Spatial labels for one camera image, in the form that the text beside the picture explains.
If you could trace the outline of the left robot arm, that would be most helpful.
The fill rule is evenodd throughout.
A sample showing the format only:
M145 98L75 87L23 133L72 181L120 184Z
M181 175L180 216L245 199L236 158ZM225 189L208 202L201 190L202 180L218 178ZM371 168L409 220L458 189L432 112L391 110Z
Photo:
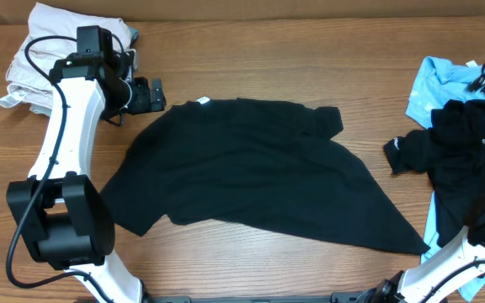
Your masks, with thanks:
M53 108L39 156L6 199L23 242L56 279L78 279L99 302L149 302L144 283L115 251L115 223L90 178L98 123L120 126L126 114L160 112L160 80L136 77L136 52L98 25L82 26L77 49L45 73Z

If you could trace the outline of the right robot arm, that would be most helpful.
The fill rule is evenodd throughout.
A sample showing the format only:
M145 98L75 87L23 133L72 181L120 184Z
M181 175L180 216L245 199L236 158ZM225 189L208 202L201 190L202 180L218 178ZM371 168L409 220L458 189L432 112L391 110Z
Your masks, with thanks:
M485 66L467 85L485 95ZM426 173L437 198L438 250L416 268L361 293L359 302L441 302L485 274L485 99L448 101L431 126L384 147L394 173Z

